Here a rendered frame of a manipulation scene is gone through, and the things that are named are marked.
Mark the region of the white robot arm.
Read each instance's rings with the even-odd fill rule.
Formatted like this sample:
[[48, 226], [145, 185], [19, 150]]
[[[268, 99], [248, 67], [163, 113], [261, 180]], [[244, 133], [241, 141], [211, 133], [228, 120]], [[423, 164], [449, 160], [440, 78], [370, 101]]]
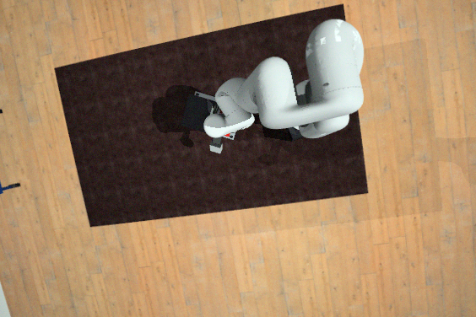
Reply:
[[364, 101], [359, 75], [363, 60], [363, 42], [352, 24], [341, 19], [320, 23], [306, 44], [308, 80], [295, 86], [289, 64], [273, 56], [248, 78], [232, 78], [219, 87], [215, 101], [224, 114], [212, 114], [203, 123], [214, 138], [210, 151], [221, 153], [222, 136], [252, 125], [252, 113], [259, 114], [266, 128], [293, 127], [306, 138], [343, 129]]

